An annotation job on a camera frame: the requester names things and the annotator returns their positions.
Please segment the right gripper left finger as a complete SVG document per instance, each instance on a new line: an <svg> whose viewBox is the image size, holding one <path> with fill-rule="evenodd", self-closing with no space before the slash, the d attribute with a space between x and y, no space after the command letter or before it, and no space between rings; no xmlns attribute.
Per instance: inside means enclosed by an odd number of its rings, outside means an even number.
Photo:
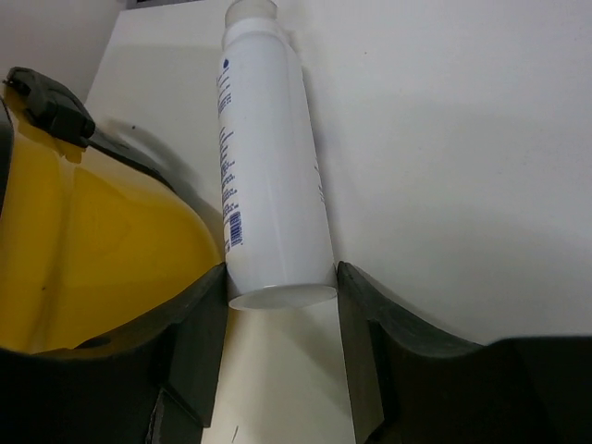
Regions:
<svg viewBox="0 0 592 444"><path fill-rule="evenodd" d="M227 269L74 349L1 351L4 443L199 443L212 423Z"/></svg>

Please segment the yellow hard-shell suitcase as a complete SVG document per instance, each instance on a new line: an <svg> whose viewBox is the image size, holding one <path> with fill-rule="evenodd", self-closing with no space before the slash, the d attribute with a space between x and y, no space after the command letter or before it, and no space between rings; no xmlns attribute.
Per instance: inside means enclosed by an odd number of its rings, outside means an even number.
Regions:
<svg viewBox="0 0 592 444"><path fill-rule="evenodd" d="M72 349L182 293L220 262L146 154L97 128L66 86L1 83L1 346Z"/></svg>

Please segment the white spray bottle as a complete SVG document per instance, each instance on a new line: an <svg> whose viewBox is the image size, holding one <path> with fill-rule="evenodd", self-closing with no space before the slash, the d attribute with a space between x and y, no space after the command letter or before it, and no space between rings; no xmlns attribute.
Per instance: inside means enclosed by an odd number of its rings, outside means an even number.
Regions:
<svg viewBox="0 0 592 444"><path fill-rule="evenodd" d="M277 5L232 3L222 49L216 87L229 305L330 300L336 269L302 66Z"/></svg>

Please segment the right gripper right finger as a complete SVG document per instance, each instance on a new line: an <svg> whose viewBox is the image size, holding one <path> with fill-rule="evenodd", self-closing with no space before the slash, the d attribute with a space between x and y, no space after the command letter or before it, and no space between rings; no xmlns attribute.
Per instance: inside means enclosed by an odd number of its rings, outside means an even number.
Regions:
<svg viewBox="0 0 592 444"><path fill-rule="evenodd" d="M338 267L341 343L359 443L587 443L591 339L479 345Z"/></svg>

